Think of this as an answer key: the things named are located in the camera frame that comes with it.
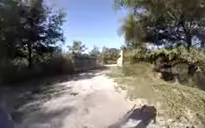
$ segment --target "foliage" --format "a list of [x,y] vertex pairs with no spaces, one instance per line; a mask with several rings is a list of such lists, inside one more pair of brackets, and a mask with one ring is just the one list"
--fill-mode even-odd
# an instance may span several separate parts
[[94,58],[99,58],[101,55],[99,48],[94,46],[93,49],[89,52],[89,55]]
[[106,48],[102,49],[102,60],[105,64],[116,63],[119,56],[119,50],[116,48]]
[[119,31],[125,37],[127,48],[139,48],[143,45],[141,42],[143,33],[141,33],[141,27],[138,25],[133,14],[129,14],[124,19]]
[[64,13],[43,0],[0,1],[0,60],[26,59],[29,68],[63,41]]
[[74,41],[72,46],[68,46],[69,52],[73,55],[81,55],[86,50],[86,46],[81,41]]
[[7,64],[0,68],[0,82],[4,84],[14,84],[35,78],[39,79],[47,76],[72,74],[73,71],[73,63],[70,58],[55,56],[47,62],[34,65],[31,69],[27,67],[17,68],[17,66],[13,64]]
[[[0,80],[18,82],[56,74],[59,70],[50,66],[61,54],[64,17],[63,11],[43,0],[0,0]],[[69,64],[57,68],[61,66],[71,70]]]
[[144,42],[172,47],[185,45],[190,49],[194,37],[205,46],[205,1],[185,0],[115,0],[120,7],[132,10]]
[[149,62],[166,61],[171,62],[171,65],[176,63],[187,63],[199,65],[205,62],[205,53],[199,49],[193,48],[188,51],[184,46],[180,46],[174,49],[161,48],[158,50],[142,51],[137,50],[134,57],[139,60],[145,60]]

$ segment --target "dirt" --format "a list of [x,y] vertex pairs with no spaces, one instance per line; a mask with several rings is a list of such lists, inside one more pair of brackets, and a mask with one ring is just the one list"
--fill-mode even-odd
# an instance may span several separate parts
[[22,116],[17,118],[22,119],[17,127],[107,128],[132,107],[115,86],[104,72],[82,73],[71,81],[54,84],[18,108]]
[[[31,88],[7,90],[16,128],[186,128],[188,124],[166,120],[158,111],[157,122],[142,125],[133,113],[147,102],[130,101],[105,71],[59,77]],[[140,119],[131,119],[131,114]]]

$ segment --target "shrub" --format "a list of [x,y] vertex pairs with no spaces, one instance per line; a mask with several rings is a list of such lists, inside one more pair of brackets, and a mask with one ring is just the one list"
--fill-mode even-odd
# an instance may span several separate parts
[[180,46],[173,49],[162,48],[158,50],[133,50],[130,57],[131,63],[149,62],[156,65],[156,70],[161,71],[170,68],[173,73],[181,73],[176,70],[182,65],[188,66],[188,73],[193,75],[197,68],[202,68],[205,63],[205,53],[199,49],[192,48],[188,51],[185,47]]
[[73,73],[73,64],[67,57],[57,56],[33,68],[7,64],[0,68],[0,79],[4,84],[19,83],[34,78]]
[[148,56],[147,54],[148,54],[147,50],[140,50],[140,49],[127,50],[124,53],[124,61],[130,62],[131,64],[147,61],[147,56]]

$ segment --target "roadside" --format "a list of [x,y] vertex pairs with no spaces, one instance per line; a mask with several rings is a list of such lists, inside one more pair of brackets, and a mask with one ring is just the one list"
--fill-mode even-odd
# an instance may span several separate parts
[[197,88],[168,83],[160,79],[150,64],[114,67],[108,73],[136,104],[158,109],[158,123],[163,127],[205,128],[205,92]]

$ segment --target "tree trunk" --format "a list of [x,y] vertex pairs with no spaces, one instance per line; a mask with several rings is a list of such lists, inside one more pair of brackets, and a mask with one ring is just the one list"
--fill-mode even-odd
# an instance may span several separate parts
[[187,50],[190,51],[192,46],[191,35],[186,34],[186,43],[187,43]]
[[27,45],[28,47],[28,68],[31,69],[32,68],[32,48],[31,48],[31,44],[28,43]]
[[204,39],[201,41],[201,49],[203,52],[205,51],[205,40]]

